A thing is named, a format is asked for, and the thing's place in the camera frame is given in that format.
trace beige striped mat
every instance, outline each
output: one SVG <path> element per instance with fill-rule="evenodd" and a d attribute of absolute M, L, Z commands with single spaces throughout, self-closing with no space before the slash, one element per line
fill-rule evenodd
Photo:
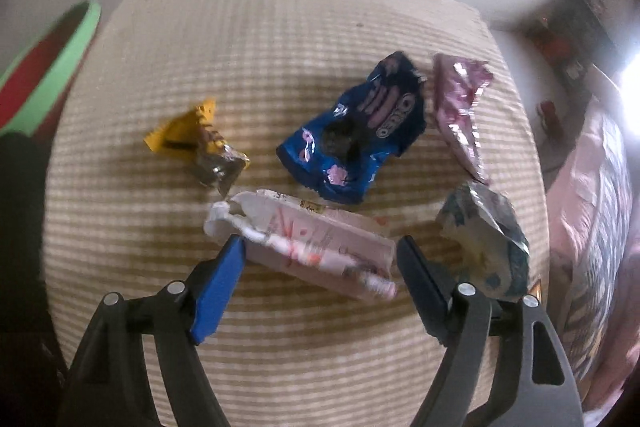
<path fill-rule="evenodd" d="M 435 52 L 489 62 L 478 107 L 482 154 L 531 245 L 532 279 L 548 277 L 540 166 L 509 71 L 478 13 L 452 0 L 124 0 L 103 26 L 66 103 L 47 184 L 44 264 L 67 362 L 100 297 L 151 295 L 217 252 L 203 233 L 215 195 L 177 161 L 152 155 L 145 134 L 207 96 L 229 142 L 252 160 L 237 189 L 305 199 L 274 149 L 360 83 L 389 53 L 420 68 Z M 396 236 L 412 234 L 432 259 L 460 263 L 433 219 L 465 179 L 430 130 L 382 168 L 366 202 Z M 152 342 L 148 371 L 161 420 L 174 420 Z M 443 349 L 405 290 L 366 304 L 248 267 L 218 333 L 198 348 L 234 427 L 405 426 Z M 487 397 L 487 348 L 474 404 Z"/>

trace crumpled wrapper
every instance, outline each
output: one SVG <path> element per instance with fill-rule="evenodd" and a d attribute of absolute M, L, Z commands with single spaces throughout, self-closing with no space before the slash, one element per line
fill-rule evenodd
<path fill-rule="evenodd" d="M 240 192 L 210 208 L 204 231 L 223 244 L 231 233 L 246 242 L 249 261 L 332 291 L 359 298 L 392 299 L 396 244 L 386 226 L 272 190 Z"/>
<path fill-rule="evenodd" d="M 452 192 L 436 217 L 442 236 L 462 245 L 465 267 L 454 274 L 492 298 L 527 293 L 529 243 L 508 198 L 479 182 Z"/>
<path fill-rule="evenodd" d="M 190 163 L 198 181 L 216 188 L 224 198 L 249 166 L 249 158 L 230 146 L 215 129 L 215 111 L 215 100 L 208 98 L 156 128 L 145 137 L 145 143 L 154 153 Z"/>
<path fill-rule="evenodd" d="M 276 155 L 321 198 L 362 203 L 387 158 L 401 156 L 424 132 L 422 84 L 409 58 L 395 52 L 284 140 Z"/>
<path fill-rule="evenodd" d="M 488 176 L 480 157 L 474 107 L 494 78 L 485 64 L 441 53 L 433 57 L 433 102 L 438 128 L 460 165 L 482 183 L 488 182 Z"/>

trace yellow candy wrapper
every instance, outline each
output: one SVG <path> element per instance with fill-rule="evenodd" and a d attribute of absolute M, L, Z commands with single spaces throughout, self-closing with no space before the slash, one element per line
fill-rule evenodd
<path fill-rule="evenodd" d="M 529 290 L 529 295 L 533 295 L 542 304 L 542 281 L 538 279 Z"/>
<path fill-rule="evenodd" d="M 213 127 L 216 101 L 208 98 L 189 112 L 158 127 L 145 137 L 154 153 L 192 164 L 191 172 L 222 197 L 249 166 L 249 158 L 231 147 Z"/>

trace red and green bowl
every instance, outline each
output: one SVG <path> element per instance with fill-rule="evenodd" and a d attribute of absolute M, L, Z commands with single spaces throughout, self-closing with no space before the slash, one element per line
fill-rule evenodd
<path fill-rule="evenodd" d="M 0 136 L 52 139 L 68 90 L 100 20 L 100 5 L 73 6 L 0 76 Z"/>

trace dark cloth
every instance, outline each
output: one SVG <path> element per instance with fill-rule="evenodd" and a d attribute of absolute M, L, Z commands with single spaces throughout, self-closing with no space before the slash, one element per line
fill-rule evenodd
<path fill-rule="evenodd" d="M 66 365 L 42 279 L 49 152 L 21 134 L 0 137 L 0 425 L 56 422 Z"/>

